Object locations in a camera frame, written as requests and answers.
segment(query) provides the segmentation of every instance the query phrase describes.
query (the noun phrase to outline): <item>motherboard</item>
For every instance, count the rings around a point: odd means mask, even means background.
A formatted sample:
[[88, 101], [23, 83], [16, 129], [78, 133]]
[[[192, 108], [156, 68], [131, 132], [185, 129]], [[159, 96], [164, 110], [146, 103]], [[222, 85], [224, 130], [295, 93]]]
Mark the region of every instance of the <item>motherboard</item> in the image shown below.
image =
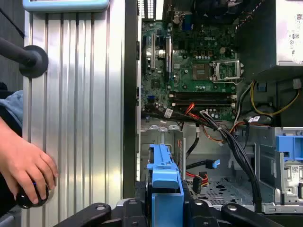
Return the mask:
[[194, 103], [197, 113], [232, 121], [237, 83], [228, 79], [239, 77], [235, 27], [194, 29], [187, 17], [142, 24], [142, 110], [154, 105], [183, 112]]

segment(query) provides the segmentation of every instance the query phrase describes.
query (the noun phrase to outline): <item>yellow cable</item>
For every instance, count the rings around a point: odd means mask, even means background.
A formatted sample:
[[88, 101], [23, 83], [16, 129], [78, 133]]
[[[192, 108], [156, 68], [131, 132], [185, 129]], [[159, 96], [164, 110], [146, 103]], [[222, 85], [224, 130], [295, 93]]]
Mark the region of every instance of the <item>yellow cable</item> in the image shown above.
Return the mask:
[[263, 114], [263, 115], [269, 115], [269, 116], [275, 116], [281, 112], [283, 112], [284, 110], [286, 110], [288, 107], [290, 107], [294, 102], [295, 100], [299, 97], [300, 95], [300, 90], [298, 90], [298, 94], [296, 95], [296, 97], [293, 99], [293, 101], [291, 101], [288, 105], [284, 106], [281, 110], [277, 111], [277, 112], [274, 112], [274, 113], [265, 113], [265, 112], [262, 112], [260, 110], [258, 110], [255, 106], [255, 103], [254, 103], [254, 87], [255, 87], [255, 81], [253, 82], [253, 84], [251, 85], [251, 88], [250, 88], [250, 100], [251, 100], [251, 104], [252, 104], [252, 107], [255, 109], [255, 111], [258, 113], [258, 114]]

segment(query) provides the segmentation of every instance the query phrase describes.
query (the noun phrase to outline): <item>black cable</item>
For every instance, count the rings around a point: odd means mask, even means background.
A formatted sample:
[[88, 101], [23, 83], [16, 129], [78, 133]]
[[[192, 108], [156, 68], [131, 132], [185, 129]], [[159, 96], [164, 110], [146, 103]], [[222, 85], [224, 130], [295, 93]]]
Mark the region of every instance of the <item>black cable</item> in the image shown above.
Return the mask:
[[190, 146], [188, 151], [186, 152], [186, 159], [191, 154], [191, 152], [196, 148], [196, 146], [199, 142], [199, 138], [200, 138], [200, 128], [199, 127], [200, 127], [199, 124], [196, 123], [196, 139], [195, 139], [194, 143]]
[[192, 169], [192, 168], [195, 168], [195, 167], [198, 167], [198, 166], [204, 166], [205, 164], [206, 164], [206, 161], [205, 161], [205, 160], [200, 161], [200, 162], [195, 162], [195, 163], [186, 165], [186, 170]]
[[184, 114], [181, 114], [177, 111], [173, 111], [169, 118], [164, 117], [164, 112], [159, 111], [157, 109], [154, 110], [154, 113], [144, 113], [143, 116], [153, 116], [157, 117], [159, 119], [165, 119], [165, 120], [171, 120], [171, 121], [182, 121], [182, 122], [194, 122], [199, 125], [206, 126], [208, 128], [213, 129], [214, 131], [218, 131], [222, 139], [226, 141], [230, 149], [232, 150], [232, 153], [242, 168], [242, 170], [246, 173], [246, 175], [249, 178], [249, 181], [251, 183], [252, 188], [252, 194], [253, 194], [253, 202], [256, 207], [256, 212], [262, 211], [262, 197], [260, 192], [260, 186], [259, 182], [257, 180], [257, 177], [254, 173], [253, 168], [251, 167], [251, 163], [243, 149], [243, 147], [240, 145], [240, 143], [229, 133], [228, 130], [225, 128], [221, 128], [217, 125], [217, 123], [212, 119], [211, 116], [209, 116], [206, 113], [203, 113], [200, 118], [194, 118], [191, 116], [187, 116]]
[[15, 27], [15, 29], [18, 31], [20, 36], [24, 39], [25, 34], [21, 31], [20, 28], [12, 21], [12, 19], [9, 18], [9, 16], [0, 8], [0, 13]]
[[244, 140], [244, 147], [243, 149], [245, 150], [248, 139], [250, 137], [250, 124], [247, 122], [247, 120], [244, 120], [245, 124], [246, 124], [246, 129], [245, 129], [245, 140]]

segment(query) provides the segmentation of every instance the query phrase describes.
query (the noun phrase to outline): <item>chip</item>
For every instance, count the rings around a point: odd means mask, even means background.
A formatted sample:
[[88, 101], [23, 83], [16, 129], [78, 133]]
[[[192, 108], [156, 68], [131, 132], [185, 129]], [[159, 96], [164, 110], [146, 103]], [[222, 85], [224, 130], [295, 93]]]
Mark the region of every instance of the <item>chip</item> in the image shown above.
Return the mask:
[[209, 80], [209, 64], [193, 64], [193, 80]]
[[152, 89], [159, 89], [160, 88], [160, 80], [159, 79], [152, 79], [151, 80], [151, 87]]

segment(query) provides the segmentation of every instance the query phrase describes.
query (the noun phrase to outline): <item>sticker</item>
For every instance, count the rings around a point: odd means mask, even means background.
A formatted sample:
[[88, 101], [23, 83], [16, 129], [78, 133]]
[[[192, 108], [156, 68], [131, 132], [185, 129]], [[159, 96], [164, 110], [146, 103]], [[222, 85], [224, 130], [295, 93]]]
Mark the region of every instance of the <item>sticker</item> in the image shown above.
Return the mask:
[[167, 108], [166, 111], [165, 111], [164, 117], [170, 118], [171, 115], [172, 115], [172, 112], [173, 112], [173, 110]]
[[253, 118], [252, 121], [253, 121], [253, 122], [257, 122], [259, 119], [260, 119], [260, 116], [256, 116], [256, 117]]
[[298, 179], [300, 178], [299, 174], [299, 167], [298, 166], [292, 166], [292, 179]]
[[288, 42], [289, 54], [292, 61], [297, 64], [303, 62], [303, 14], [290, 15], [289, 21], [293, 23], [288, 24]]

